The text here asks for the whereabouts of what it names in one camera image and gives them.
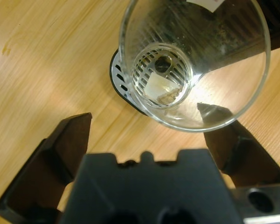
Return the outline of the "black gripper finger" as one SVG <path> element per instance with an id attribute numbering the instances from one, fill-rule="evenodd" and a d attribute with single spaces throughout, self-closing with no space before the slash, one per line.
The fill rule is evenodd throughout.
<path id="1" fill-rule="evenodd" d="M 280 183 L 280 167 L 256 138 L 237 120 L 204 133 L 219 170 L 236 187 Z"/>
<path id="2" fill-rule="evenodd" d="M 60 121 L 0 197 L 3 219 L 60 219 L 59 201 L 86 154 L 91 113 Z"/>

